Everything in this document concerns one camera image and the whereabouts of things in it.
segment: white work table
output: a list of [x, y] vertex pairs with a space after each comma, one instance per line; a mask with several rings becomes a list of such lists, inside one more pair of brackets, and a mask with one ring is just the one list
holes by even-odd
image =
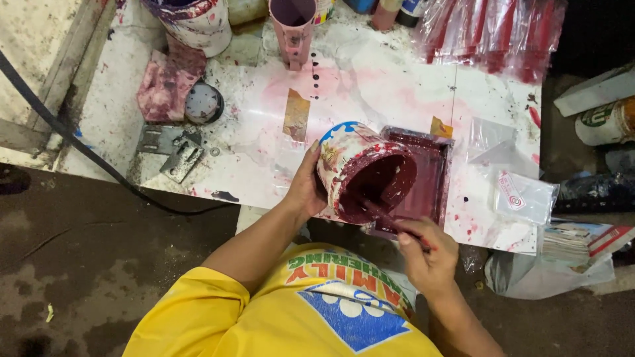
[[[501, 223], [491, 209], [493, 183], [465, 157], [471, 121], [478, 117], [518, 129], [519, 151], [537, 161], [540, 128], [526, 108], [540, 112], [541, 87], [477, 69], [418, 64], [409, 29], [396, 26], [383, 34], [370, 29], [368, 20], [338, 1], [334, 17], [315, 28], [316, 56], [301, 72], [284, 69], [270, 21], [262, 38], [234, 36], [206, 69], [206, 81], [224, 96], [225, 111], [200, 127], [206, 152], [178, 184], [159, 172], [167, 156], [136, 151], [144, 120], [135, 95], [153, 48], [164, 38], [161, 24], [138, 0], [128, 0], [112, 22], [112, 40], [104, 45], [76, 134], [142, 187], [272, 208], [307, 145], [333, 125], [353, 120], [377, 132], [392, 125], [429, 133], [436, 116], [453, 127], [455, 140], [445, 231], [460, 243], [535, 254], [535, 230]], [[290, 88], [311, 101], [304, 143], [282, 131]], [[212, 148], [220, 154], [210, 155]], [[54, 170], [112, 180], [73, 148], [62, 151]]]

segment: paint tray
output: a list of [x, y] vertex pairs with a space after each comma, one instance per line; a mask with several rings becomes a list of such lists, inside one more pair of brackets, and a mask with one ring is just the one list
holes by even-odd
[[[450, 164], [454, 140], [437, 135], [385, 126], [380, 134], [408, 146], [417, 162], [417, 178], [405, 199], [389, 213], [393, 219], [430, 217], [441, 228], [450, 186]], [[397, 232], [382, 220], [371, 223], [368, 234], [394, 239]]]

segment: paint brush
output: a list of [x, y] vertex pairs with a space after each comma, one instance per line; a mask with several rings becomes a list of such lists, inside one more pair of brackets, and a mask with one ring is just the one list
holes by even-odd
[[398, 234], [402, 233], [402, 232], [410, 234], [411, 236], [413, 236], [421, 244], [421, 248], [423, 248], [424, 253], [430, 253], [430, 251], [431, 251], [430, 243], [428, 243], [428, 241], [424, 237], [419, 237], [417, 233], [412, 232], [407, 227], [405, 227], [403, 224], [400, 224], [399, 222], [395, 221], [391, 216], [388, 215], [388, 213], [385, 213], [381, 209], [381, 207], [379, 207], [379, 205], [376, 205], [375, 203], [370, 201], [368, 198], [360, 196], [357, 193], [353, 194], [353, 196], [354, 196], [355, 200], [362, 207], [366, 208], [367, 216], [373, 217], [373, 218], [374, 217], [379, 217], [378, 218], [379, 220], [382, 220], [383, 222], [388, 224], [391, 228], [393, 228], [395, 231], [397, 231]]

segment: black cable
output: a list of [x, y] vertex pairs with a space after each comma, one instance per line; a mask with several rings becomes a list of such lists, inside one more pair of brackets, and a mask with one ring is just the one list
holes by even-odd
[[89, 158], [92, 162], [96, 163], [97, 166], [101, 167], [110, 176], [117, 180], [117, 182], [123, 185], [123, 187], [132, 192], [132, 194], [148, 202], [152, 206], [158, 207], [166, 212], [175, 215], [194, 216], [233, 205], [233, 203], [224, 203], [222, 205], [205, 208], [201, 211], [183, 212], [174, 210], [170, 207], [162, 205], [161, 203], [158, 203], [157, 201], [154, 201], [152, 198], [146, 196], [143, 192], [139, 191], [135, 186], [128, 182], [128, 180], [126, 180], [125, 177], [123, 177], [117, 170], [115, 170], [110, 164], [108, 164], [106, 160], [102, 159], [99, 155], [95, 154], [91, 149], [89, 149], [81, 141], [79, 141], [79, 139], [77, 139], [75, 135], [73, 135], [72, 132], [46, 108], [46, 106], [44, 106], [42, 101], [40, 101], [35, 93], [33, 93], [29, 86], [24, 82], [22, 77], [20, 77], [15, 68], [13, 68], [13, 66], [4, 56], [4, 53], [2, 53], [2, 51], [0, 51], [0, 70], [2, 70], [4, 75], [9, 79], [9, 82], [13, 84], [15, 89], [18, 90], [18, 92], [21, 96], [23, 96], [24, 99], [26, 99], [26, 101], [35, 110], [35, 112], [38, 113], [42, 117], [42, 119], [44, 119], [44, 121], [49, 124], [53, 130], [55, 130], [56, 133], [58, 133], [64, 140], [70, 142], [70, 144], [73, 145], [75, 149], [84, 154], [84, 156]]

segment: pink plastic pitcher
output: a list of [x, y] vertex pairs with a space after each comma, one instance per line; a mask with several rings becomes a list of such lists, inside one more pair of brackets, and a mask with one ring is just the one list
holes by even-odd
[[269, 1], [280, 54], [291, 71], [299, 71], [309, 59], [316, 11], [315, 0]]

